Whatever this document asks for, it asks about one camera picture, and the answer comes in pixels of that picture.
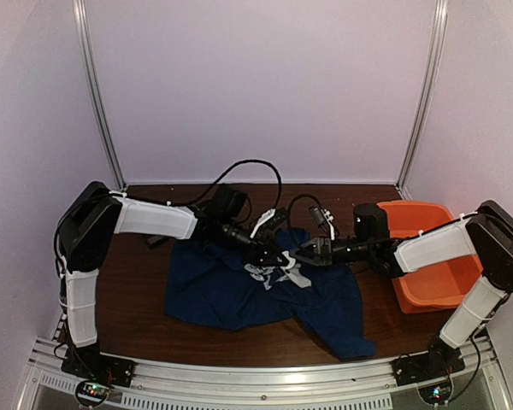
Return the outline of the starry night round brooch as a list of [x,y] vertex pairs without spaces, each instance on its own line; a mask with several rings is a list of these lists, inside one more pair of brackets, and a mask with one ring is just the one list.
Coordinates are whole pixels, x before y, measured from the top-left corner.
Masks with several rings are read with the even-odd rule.
[[297,266],[297,261],[295,258],[290,256],[290,253],[288,251],[283,251],[282,253],[283,261],[281,263],[281,269],[284,272],[288,272],[292,270],[294,267]]

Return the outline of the navy white clothing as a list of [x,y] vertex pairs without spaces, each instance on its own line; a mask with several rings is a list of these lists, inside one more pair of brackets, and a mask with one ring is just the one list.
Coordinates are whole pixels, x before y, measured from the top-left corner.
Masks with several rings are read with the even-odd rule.
[[174,244],[163,312],[228,331],[297,319],[340,360],[373,356],[364,336],[363,298],[347,265],[258,268],[242,253],[195,240]]

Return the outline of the black brooch display box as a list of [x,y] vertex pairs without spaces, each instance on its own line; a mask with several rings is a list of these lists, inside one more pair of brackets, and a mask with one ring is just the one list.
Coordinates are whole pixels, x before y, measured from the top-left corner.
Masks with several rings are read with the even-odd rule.
[[153,249],[168,241],[167,237],[159,235],[144,235],[144,242],[149,249]]

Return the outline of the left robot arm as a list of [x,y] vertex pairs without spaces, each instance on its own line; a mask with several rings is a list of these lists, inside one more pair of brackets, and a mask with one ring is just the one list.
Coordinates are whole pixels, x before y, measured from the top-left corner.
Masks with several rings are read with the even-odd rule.
[[139,199],[98,181],[88,184],[59,220],[53,239],[59,300],[67,319],[66,362],[88,379],[100,378],[109,367],[97,340],[97,277],[116,235],[223,241],[241,249],[250,266],[292,267],[293,259],[269,231],[276,208],[251,230],[236,220],[247,199],[246,193],[225,184],[209,200],[186,204]]

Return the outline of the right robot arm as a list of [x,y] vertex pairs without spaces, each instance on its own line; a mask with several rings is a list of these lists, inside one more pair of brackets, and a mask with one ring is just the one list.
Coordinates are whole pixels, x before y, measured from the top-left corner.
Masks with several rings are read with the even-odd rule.
[[394,237],[392,216],[414,216],[406,201],[364,203],[353,210],[354,237],[315,237],[291,251],[292,258],[328,267],[366,261],[388,278],[402,278],[463,257],[479,260],[481,275],[451,317],[433,336],[416,369],[436,378],[457,366],[460,347],[513,294],[513,217],[495,201],[408,237]]

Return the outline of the orange plastic bin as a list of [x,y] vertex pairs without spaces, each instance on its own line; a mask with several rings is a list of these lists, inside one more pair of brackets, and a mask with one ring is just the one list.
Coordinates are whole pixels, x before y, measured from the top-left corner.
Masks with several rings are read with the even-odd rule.
[[[412,237],[452,220],[447,208],[430,202],[397,200],[378,206],[386,211],[392,237]],[[394,278],[392,286],[403,313],[429,313],[457,308],[481,272],[478,257],[470,255]]]

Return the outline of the right circuit board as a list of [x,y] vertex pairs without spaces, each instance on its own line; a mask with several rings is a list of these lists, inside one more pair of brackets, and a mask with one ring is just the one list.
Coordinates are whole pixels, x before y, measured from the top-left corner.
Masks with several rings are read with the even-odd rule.
[[428,405],[439,406],[449,401],[452,395],[452,381],[445,380],[434,384],[427,384],[418,388],[420,398]]

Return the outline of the circuit board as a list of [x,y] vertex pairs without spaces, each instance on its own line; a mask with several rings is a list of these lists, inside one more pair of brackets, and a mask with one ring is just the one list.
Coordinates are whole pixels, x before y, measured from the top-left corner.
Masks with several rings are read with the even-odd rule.
[[427,384],[418,388],[420,398],[428,405],[439,406],[449,401],[452,395],[452,381],[445,380],[434,384]]
[[80,381],[74,390],[74,397],[84,407],[102,405],[108,398],[111,388],[92,380]]

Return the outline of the left circuit board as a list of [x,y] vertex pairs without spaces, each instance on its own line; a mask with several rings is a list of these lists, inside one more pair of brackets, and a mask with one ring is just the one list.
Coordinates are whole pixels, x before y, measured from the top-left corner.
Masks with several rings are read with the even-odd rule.
[[111,388],[92,380],[80,381],[74,390],[74,397],[84,407],[102,405],[108,398]]

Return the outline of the front aluminium rail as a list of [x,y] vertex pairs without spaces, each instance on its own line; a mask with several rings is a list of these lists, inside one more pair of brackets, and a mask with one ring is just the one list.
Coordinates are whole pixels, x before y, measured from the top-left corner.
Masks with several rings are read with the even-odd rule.
[[[65,347],[37,337],[13,409],[87,409],[74,398],[83,379],[61,371]],[[465,368],[450,376],[400,385],[396,357],[321,366],[192,366],[107,354],[134,362],[131,384],[115,386],[95,409],[513,409],[503,369],[488,336],[475,339],[479,370],[447,406],[427,403],[432,384],[451,381],[459,394],[474,374],[475,347],[461,347]]]

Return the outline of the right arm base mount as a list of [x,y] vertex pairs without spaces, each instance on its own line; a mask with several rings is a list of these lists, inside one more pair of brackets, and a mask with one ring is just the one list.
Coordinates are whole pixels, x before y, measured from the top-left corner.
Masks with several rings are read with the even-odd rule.
[[436,378],[447,378],[465,369],[461,357],[444,362],[430,353],[401,354],[391,362],[397,386],[419,384]]

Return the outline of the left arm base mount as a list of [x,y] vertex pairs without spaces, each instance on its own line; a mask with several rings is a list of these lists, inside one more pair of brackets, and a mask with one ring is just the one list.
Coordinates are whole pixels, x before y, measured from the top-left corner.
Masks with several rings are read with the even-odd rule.
[[61,370],[67,374],[108,386],[127,388],[131,385],[134,367],[132,360],[106,355],[81,360],[67,356],[61,364]]

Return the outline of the right aluminium frame post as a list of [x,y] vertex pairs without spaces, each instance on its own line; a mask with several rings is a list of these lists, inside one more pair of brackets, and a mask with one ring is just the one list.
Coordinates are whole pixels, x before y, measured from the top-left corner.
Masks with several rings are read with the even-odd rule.
[[433,12],[433,24],[428,46],[426,67],[422,81],[422,88],[416,113],[411,127],[410,138],[404,154],[404,160],[395,184],[399,195],[402,198],[410,196],[408,193],[408,179],[410,171],[416,159],[418,145],[420,143],[425,122],[428,116],[428,110],[433,96],[433,87],[439,72],[439,65],[443,55],[445,44],[445,34],[448,25],[448,1],[437,0]]

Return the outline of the aluminium frame post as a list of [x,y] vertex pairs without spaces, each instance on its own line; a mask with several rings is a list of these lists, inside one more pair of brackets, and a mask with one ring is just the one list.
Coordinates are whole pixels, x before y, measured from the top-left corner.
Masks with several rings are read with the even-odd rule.
[[73,0],[74,23],[80,43],[82,64],[85,70],[91,106],[97,122],[97,129],[103,144],[104,154],[112,172],[115,186],[120,190],[127,188],[127,182],[121,170],[119,157],[111,136],[103,96],[98,81],[97,67],[91,44],[91,33],[87,19],[86,1]]
[[443,55],[445,44],[445,34],[448,25],[448,1],[437,0],[433,12],[433,24],[428,46],[426,67],[422,81],[422,88],[416,113],[411,127],[410,138],[404,154],[404,160],[395,184],[399,195],[402,198],[410,196],[408,193],[408,179],[410,171],[416,159],[418,145],[420,143],[425,122],[428,116],[428,110],[433,96],[433,87],[439,72],[439,65]]

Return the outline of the left aluminium frame post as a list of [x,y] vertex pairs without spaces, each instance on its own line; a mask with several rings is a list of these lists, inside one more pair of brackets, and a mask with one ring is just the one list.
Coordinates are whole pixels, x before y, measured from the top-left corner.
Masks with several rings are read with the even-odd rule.
[[115,186],[120,190],[127,188],[127,182],[121,170],[119,157],[111,136],[103,96],[98,81],[97,67],[91,44],[91,33],[87,19],[86,1],[73,0],[74,23],[80,43],[82,64],[85,70],[91,106],[97,122],[97,129],[103,144],[104,154],[112,172]]

